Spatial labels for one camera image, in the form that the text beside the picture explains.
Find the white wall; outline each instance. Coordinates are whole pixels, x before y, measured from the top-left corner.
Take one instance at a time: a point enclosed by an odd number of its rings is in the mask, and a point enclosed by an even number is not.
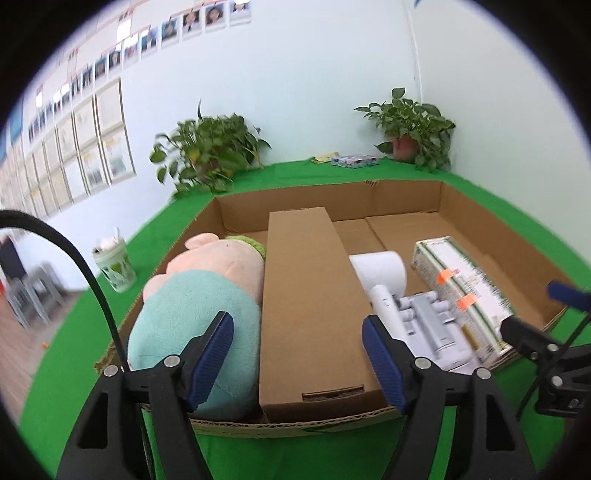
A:
[[[178,10],[151,0],[160,24]],[[169,188],[148,161],[154,134],[206,115],[239,113],[262,128],[273,149],[267,162],[314,154],[376,153],[380,133],[353,108],[387,100],[395,86],[417,96],[411,36],[402,0],[281,2],[252,0],[252,22],[166,47],[121,73],[125,120],[137,177],[49,219],[90,261],[95,241],[115,226],[126,238],[165,204]],[[136,30],[144,25],[133,23]],[[83,288],[76,267],[51,245],[28,235],[18,243],[25,267],[50,261],[68,288]]]
[[[410,10],[424,101],[457,124],[453,171],[512,202],[591,262],[589,148],[560,89],[477,5],[422,0]]]

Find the metal screw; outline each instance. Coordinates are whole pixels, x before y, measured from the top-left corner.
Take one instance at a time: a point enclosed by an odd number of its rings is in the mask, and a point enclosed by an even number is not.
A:
[[[414,364],[419,367],[421,370],[426,370],[427,368],[431,367],[431,361],[428,358],[420,356],[414,361]]]
[[[103,375],[106,377],[112,377],[119,371],[119,367],[117,365],[109,365],[107,368],[103,370]]]
[[[482,367],[476,370],[476,375],[483,380],[488,380],[491,377],[491,373],[486,368]]]
[[[558,375],[553,376],[551,382],[555,387],[562,387],[562,378],[560,378]]]
[[[167,367],[176,367],[181,362],[178,355],[170,355],[164,359],[164,365]]]

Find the paper towel roll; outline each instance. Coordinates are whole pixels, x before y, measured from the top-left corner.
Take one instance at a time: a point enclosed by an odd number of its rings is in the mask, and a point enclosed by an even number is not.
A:
[[[402,258],[396,252],[350,255],[349,260],[367,295],[376,285],[385,285],[390,295],[396,298],[404,296],[406,270]]]

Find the stuffed toy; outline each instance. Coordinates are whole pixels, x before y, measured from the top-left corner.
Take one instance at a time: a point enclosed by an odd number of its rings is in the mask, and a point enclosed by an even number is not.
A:
[[[265,247],[244,236],[220,240],[202,233],[185,242],[166,273],[143,291],[144,307],[129,336],[133,369],[178,355],[202,335],[219,311],[234,319],[234,339],[207,401],[192,417],[235,421],[258,404],[261,303]]]

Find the green carpet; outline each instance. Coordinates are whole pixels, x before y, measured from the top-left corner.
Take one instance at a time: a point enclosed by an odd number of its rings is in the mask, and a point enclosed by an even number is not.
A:
[[[579,286],[591,286],[589,267],[548,230],[506,201],[449,173],[429,174],[390,161],[357,170],[293,162],[238,176],[234,192],[378,179],[445,181],[503,219]],[[169,205],[129,242],[129,256],[138,273],[138,281],[129,291],[116,294],[103,277],[99,279],[118,322],[125,317],[170,245],[211,198],[211,194],[201,193]],[[565,339],[579,319],[579,315],[567,313],[555,328],[554,335]],[[42,465],[53,475],[78,412],[96,381],[93,364],[103,354],[109,340],[99,306],[87,292],[68,315],[35,376],[20,432]],[[588,329],[579,342],[590,341],[591,331]],[[520,360],[496,375],[496,379],[509,402],[516,407],[533,375],[533,365]],[[446,409],[439,449],[431,471],[430,478],[434,480],[442,479],[445,473],[453,415],[453,408]],[[402,420],[393,420],[349,432],[293,439],[199,436],[199,444],[216,480],[378,479],[389,461],[402,424]],[[560,440],[562,420],[539,416],[530,405],[522,426],[536,465],[543,465]]]

